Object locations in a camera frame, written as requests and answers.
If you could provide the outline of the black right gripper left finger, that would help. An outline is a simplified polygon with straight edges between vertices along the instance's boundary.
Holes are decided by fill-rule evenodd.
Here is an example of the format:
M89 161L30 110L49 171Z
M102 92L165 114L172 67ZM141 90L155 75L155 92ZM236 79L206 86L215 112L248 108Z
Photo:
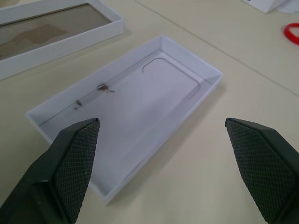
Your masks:
M100 120L61 130L0 208L2 224L74 224L89 185Z

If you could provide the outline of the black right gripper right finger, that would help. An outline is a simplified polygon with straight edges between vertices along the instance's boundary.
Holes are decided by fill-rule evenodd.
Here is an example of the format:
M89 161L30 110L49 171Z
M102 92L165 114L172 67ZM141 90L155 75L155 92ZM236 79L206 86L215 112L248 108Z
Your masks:
M299 153L274 129L225 121L241 178L269 224L299 222Z

